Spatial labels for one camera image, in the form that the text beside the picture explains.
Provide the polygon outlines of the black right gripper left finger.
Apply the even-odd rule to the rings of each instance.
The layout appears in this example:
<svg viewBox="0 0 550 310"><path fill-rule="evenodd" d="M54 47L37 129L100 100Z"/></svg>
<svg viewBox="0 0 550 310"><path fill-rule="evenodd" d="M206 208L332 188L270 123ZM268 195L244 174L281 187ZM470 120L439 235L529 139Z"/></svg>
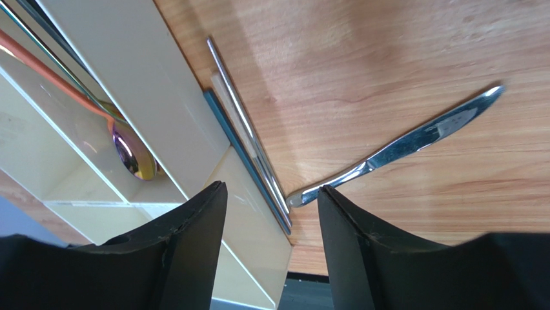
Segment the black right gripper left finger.
<svg viewBox="0 0 550 310"><path fill-rule="evenodd" d="M1 238L2 309L208 309L227 212L215 181L102 245Z"/></svg>

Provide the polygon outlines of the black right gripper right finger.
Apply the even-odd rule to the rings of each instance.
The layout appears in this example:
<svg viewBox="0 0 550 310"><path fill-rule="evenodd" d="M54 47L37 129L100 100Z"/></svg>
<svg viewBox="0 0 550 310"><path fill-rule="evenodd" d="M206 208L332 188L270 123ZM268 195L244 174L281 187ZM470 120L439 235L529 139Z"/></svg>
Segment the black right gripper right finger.
<svg viewBox="0 0 550 310"><path fill-rule="evenodd" d="M411 234L330 186L318 195L336 309L548 309L549 235L490 232L448 246Z"/></svg>

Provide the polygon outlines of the iridescent long spoon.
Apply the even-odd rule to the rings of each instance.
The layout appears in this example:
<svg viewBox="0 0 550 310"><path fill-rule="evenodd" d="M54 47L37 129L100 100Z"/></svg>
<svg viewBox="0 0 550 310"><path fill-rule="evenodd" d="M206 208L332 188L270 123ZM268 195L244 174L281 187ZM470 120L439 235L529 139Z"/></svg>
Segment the iridescent long spoon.
<svg viewBox="0 0 550 310"><path fill-rule="evenodd" d="M83 82L63 63L55 52L37 36L6 1L1 1L1 9L41 49L41 51L61 69L61 71L72 81L70 84L73 87L91 100L95 106L114 118L113 134L111 134L112 140L121 162L129 173L140 180L148 181L155 178L159 171L157 160L118 109L112 103L101 101L93 95Z"/></svg>

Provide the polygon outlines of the orange spoon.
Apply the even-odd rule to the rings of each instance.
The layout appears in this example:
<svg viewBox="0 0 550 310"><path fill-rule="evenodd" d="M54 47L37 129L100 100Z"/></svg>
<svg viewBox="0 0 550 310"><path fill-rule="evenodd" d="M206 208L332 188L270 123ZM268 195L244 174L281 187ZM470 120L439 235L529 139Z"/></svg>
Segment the orange spoon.
<svg viewBox="0 0 550 310"><path fill-rule="evenodd" d="M70 96L73 100L77 101L80 105L94 114L100 115L107 120L107 127L109 133L113 134L113 127L115 120L112 116L103 112L100 108L95 106L91 100L89 100L84 94L78 91L70 83L61 78L52 69L46 66L42 61L35 57L26 48L20 45L15 39L11 38L8 34L1 31L1 46L6 50L6 53L12 57L18 59L28 67L32 68L39 75L47 79L59 90L63 91L66 95Z"/></svg>

